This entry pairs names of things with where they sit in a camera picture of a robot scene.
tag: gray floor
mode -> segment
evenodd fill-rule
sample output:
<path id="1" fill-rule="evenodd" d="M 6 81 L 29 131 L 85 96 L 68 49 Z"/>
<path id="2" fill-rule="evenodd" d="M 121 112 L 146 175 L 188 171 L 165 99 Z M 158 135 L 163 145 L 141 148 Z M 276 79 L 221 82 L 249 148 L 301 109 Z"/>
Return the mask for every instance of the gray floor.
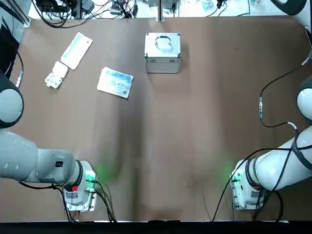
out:
<path id="1" fill-rule="evenodd" d="M 2 1 L 4 4 L 6 4 L 7 6 L 10 6 L 6 0 L 0 0 Z M 31 5 L 31 1 L 30 0 L 16 0 L 16 2 L 19 4 L 19 6 L 21 7 L 21 9 L 28 14 L 29 9 L 30 9 L 30 5 Z M 22 35 L 23 35 L 23 31 L 24 31 L 24 27 L 23 24 L 20 23 L 17 19 L 13 18 L 10 14 L 8 14 L 6 11 L 4 11 L 2 8 L 0 8 L 0 21 L 2 22 L 2 17 L 4 18 L 4 20 L 7 22 L 11 32 L 13 32 L 13 36 L 15 37 L 15 39 L 20 42 Z"/>

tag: white package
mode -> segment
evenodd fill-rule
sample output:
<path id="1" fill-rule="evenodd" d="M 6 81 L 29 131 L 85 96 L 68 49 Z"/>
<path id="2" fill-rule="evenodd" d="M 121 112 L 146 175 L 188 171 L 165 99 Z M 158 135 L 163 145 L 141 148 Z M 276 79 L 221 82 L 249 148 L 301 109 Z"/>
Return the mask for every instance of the white package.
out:
<path id="1" fill-rule="evenodd" d="M 75 70 L 92 42 L 93 40 L 84 36 L 82 33 L 77 33 L 72 43 L 70 43 L 60 58 L 61 62 Z"/>
<path id="2" fill-rule="evenodd" d="M 65 76 L 67 75 L 68 67 L 65 66 L 63 63 L 57 61 L 52 69 L 52 72 L 61 77 L 62 79 L 64 79 Z"/>
<path id="3" fill-rule="evenodd" d="M 44 81 L 48 87 L 57 89 L 59 88 L 60 84 L 62 84 L 63 80 L 61 77 L 51 72 Z"/>

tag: paper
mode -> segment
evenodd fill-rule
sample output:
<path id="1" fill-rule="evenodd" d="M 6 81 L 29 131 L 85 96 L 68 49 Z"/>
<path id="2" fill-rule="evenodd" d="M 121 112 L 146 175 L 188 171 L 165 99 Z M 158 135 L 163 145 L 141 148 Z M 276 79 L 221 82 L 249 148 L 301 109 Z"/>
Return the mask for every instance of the paper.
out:
<path id="1" fill-rule="evenodd" d="M 72 43 L 70 43 L 60 58 L 61 62 L 75 70 L 92 42 L 90 38 L 81 33 L 77 33 Z"/>
<path id="2" fill-rule="evenodd" d="M 97 90 L 128 98 L 132 80 L 133 76 L 104 67 L 99 77 Z"/>

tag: white cable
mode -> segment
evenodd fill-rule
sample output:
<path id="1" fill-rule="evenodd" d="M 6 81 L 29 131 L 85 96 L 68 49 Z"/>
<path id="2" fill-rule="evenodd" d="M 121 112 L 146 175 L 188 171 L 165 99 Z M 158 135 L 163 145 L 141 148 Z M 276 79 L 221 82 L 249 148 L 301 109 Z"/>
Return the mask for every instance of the white cable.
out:
<path id="1" fill-rule="evenodd" d="M 297 128 L 297 126 L 294 124 L 294 123 L 292 123 L 292 122 L 287 122 L 289 125 L 291 125 L 295 130 L 297 130 L 298 128 Z"/>

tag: silver metal box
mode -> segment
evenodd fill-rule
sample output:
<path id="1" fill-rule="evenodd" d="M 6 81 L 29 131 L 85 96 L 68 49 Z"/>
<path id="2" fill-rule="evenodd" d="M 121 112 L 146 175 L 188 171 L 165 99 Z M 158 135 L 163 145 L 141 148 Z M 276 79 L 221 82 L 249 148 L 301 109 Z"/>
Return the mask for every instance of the silver metal box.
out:
<path id="1" fill-rule="evenodd" d="M 147 33 L 144 55 L 148 73 L 179 73 L 180 33 Z"/>

